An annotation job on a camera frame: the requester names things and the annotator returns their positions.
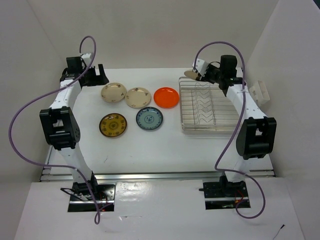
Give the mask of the cream floral plate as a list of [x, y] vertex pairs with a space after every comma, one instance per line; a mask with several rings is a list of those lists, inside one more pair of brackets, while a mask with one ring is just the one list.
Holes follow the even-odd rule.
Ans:
[[134, 87], [127, 91], [125, 102], [131, 108], [144, 108], [152, 100], [152, 94], [143, 87]]
[[121, 101], [126, 93], [127, 89], [125, 86], [118, 82], [109, 82], [100, 92], [102, 99], [107, 103], [117, 103]]

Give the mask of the blue white patterned plate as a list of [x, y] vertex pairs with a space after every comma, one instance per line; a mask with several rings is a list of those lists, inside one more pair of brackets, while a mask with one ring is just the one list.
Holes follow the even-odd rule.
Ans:
[[162, 126], [164, 116], [159, 109], [148, 106], [138, 111], [135, 121], [141, 129], [145, 131], [155, 131]]

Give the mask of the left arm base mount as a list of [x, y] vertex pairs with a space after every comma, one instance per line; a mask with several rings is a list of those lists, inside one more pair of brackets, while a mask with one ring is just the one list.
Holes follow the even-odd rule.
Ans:
[[[69, 213], [95, 212], [96, 206], [90, 193], [76, 193], [72, 188], [64, 188], [69, 195], [67, 211]], [[115, 209], [116, 184], [99, 184], [94, 193], [94, 198], [101, 212], [113, 212]]]

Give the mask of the orange plate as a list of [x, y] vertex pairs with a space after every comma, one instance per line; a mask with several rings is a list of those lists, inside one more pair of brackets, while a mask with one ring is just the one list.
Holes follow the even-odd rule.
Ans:
[[179, 103], [180, 96], [178, 92], [171, 87], [161, 87], [155, 91], [153, 99], [157, 106], [170, 109]]

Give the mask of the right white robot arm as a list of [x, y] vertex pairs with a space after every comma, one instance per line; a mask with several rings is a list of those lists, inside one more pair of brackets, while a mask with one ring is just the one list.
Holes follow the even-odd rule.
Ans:
[[238, 157], [222, 171], [225, 180], [218, 185], [219, 192], [226, 197], [236, 191], [236, 184], [244, 180], [255, 160], [272, 152], [277, 128], [275, 118], [268, 117], [258, 107], [243, 76], [238, 76], [237, 64], [234, 55], [222, 55], [218, 67], [200, 58], [192, 65], [196, 79], [217, 84], [239, 114], [240, 123], [236, 125], [235, 140]]

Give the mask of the cream plate with dark blotch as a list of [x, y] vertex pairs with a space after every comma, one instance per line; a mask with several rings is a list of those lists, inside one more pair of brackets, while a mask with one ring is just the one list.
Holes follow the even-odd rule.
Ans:
[[195, 80], [195, 81], [199, 81], [201, 79], [201, 77], [198, 75], [197, 72], [194, 72], [193, 70], [186, 70], [184, 72], [185, 77]]

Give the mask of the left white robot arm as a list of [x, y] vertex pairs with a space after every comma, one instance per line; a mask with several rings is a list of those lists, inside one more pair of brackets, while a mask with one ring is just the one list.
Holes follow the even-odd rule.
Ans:
[[73, 107], [83, 87], [104, 86], [109, 83], [104, 66], [89, 66], [91, 60], [88, 53], [66, 58], [67, 67], [60, 78], [60, 90], [50, 107], [39, 113], [46, 142], [53, 146], [71, 167], [71, 190], [88, 200], [95, 199], [100, 188], [81, 152], [81, 131], [73, 114]]

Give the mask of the yellow patterned plate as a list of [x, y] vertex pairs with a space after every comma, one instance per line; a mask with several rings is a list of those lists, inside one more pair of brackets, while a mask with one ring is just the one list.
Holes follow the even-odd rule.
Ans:
[[128, 126], [126, 118], [119, 113], [110, 113], [99, 122], [99, 131], [107, 138], [117, 138], [124, 134]]

